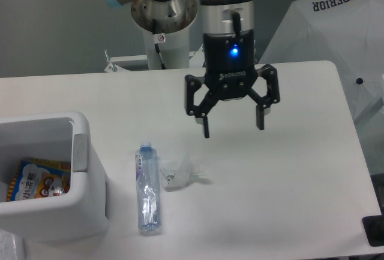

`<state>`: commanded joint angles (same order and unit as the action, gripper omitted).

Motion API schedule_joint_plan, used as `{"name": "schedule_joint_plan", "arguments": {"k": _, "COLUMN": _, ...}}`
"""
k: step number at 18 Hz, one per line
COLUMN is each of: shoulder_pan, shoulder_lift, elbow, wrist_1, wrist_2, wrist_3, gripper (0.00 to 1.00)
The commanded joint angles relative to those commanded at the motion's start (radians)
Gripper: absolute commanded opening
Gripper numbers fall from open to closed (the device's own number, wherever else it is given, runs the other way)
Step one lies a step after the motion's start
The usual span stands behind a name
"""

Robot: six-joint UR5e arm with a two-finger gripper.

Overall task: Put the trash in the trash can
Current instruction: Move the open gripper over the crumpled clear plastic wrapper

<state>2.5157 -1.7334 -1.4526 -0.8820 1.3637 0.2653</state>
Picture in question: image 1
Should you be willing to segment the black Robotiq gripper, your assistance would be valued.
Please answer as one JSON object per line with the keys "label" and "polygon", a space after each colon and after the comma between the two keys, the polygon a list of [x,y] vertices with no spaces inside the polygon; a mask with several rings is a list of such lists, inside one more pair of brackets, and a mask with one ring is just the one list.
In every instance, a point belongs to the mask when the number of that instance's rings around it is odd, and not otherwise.
{"label": "black Robotiq gripper", "polygon": [[[256,102],[256,125],[265,129],[265,110],[280,102],[277,69],[265,64],[254,68],[254,31],[235,34],[203,35],[206,74],[185,76],[184,108],[202,126],[205,138],[210,138],[208,113],[220,100],[249,95]],[[257,76],[266,81],[266,94],[260,96],[252,86]]]}

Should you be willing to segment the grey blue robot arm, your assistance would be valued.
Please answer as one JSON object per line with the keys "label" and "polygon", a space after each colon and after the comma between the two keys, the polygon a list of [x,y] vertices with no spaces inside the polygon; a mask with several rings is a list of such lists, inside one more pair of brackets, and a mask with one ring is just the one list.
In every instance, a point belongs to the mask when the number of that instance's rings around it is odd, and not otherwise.
{"label": "grey blue robot arm", "polygon": [[185,111],[209,135],[208,113],[219,101],[250,97],[256,102],[256,124],[280,101],[275,67],[255,66],[253,0],[107,0],[111,5],[131,4],[135,22],[153,37],[160,68],[166,68],[160,44],[165,36],[185,30],[197,13],[203,17],[206,72],[185,77]]}

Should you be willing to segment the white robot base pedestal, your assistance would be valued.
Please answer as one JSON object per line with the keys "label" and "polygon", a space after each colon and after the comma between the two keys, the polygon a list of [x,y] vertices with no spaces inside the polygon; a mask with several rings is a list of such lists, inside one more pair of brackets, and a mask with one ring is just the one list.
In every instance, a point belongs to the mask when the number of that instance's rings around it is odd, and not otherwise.
{"label": "white robot base pedestal", "polygon": [[142,33],[149,70],[189,67],[190,35],[188,28],[178,32],[158,34],[144,29]]}

